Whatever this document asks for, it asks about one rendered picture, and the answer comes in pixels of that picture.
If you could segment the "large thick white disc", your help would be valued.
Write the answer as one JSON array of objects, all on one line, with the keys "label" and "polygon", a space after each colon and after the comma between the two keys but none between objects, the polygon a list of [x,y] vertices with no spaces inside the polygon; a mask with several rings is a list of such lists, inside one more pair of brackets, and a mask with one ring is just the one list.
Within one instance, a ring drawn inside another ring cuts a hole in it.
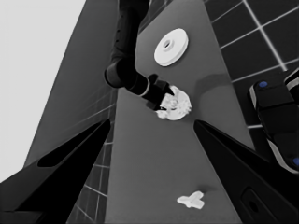
[{"label": "large thick white disc", "polygon": [[184,29],[177,28],[167,33],[154,51],[154,60],[166,67],[181,58],[189,44],[189,37]]}]

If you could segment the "small white T-shaped piece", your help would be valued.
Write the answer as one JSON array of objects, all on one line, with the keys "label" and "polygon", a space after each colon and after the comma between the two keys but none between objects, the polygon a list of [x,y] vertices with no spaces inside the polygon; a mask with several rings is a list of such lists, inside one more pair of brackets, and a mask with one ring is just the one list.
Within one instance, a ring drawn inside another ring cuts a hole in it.
[{"label": "small white T-shaped piece", "polygon": [[202,200],[204,193],[202,191],[196,191],[190,196],[180,196],[177,198],[177,202],[184,204],[187,208],[202,209],[205,202]]}]

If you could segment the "dark robot body block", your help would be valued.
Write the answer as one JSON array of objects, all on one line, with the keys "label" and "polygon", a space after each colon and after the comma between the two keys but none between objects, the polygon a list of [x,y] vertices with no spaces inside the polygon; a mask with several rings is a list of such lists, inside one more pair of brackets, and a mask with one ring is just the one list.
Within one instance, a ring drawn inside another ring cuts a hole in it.
[{"label": "dark robot body block", "polygon": [[299,66],[255,82],[249,98],[277,163],[299,175]]}]

